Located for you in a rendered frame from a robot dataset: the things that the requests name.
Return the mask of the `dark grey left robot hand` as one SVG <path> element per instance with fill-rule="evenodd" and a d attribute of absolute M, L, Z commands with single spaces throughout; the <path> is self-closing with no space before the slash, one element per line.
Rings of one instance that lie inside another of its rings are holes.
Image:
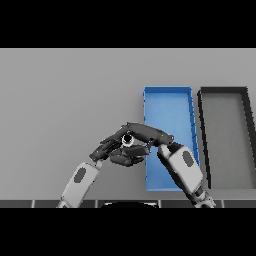
<path fill-rule="evenodd" d="M 123 152 L 123 137 L 125 132 L 116 132 L 100 142 L 100 145 L 89 155 L 94 162 L 110 159 L 112 163 L 127 166 L 129 158 Z"/>

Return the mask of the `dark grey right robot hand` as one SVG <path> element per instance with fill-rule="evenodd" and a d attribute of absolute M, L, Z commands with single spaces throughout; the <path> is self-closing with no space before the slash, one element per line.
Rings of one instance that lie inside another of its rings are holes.
<path fill-rule="evenodd" d="M 150 154 L 150 148 L 152 146 L 159 147 L 161 145 L 165 145 L 167 149 L 171 149 L 174 143 L 173 135 L 169 135 L 162 130 L 140 123 L 127 123 L 117 132 L 131 134 L 135 139 L 145 143 L 145 146 L 123 146 L 123 152 L 130 160 L 130 163 L 126 167 L 142 162 L 144 160 L 144 156 Z"/>

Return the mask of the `blue bin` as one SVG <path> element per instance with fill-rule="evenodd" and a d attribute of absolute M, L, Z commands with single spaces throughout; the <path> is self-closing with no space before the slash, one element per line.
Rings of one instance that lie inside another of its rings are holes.
<path fill-rule="evenodd" d="M 190 86 L 145 86 L 144 123 L 174 136 L 187 146 L 200 164 L 192 88 Z M 146 190 L 179 191 L 167 169 L 161 164 L 158 149 L 151 148 L 146 157 Z"/>

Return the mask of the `dark grey bin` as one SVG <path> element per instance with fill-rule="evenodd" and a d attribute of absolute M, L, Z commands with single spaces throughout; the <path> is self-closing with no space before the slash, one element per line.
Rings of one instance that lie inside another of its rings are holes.
<path fill-rule="evenodd" d="M 256 189 L 256 129 L 247 87 L 201 87 L 203 152 L 212 189 Z"/>

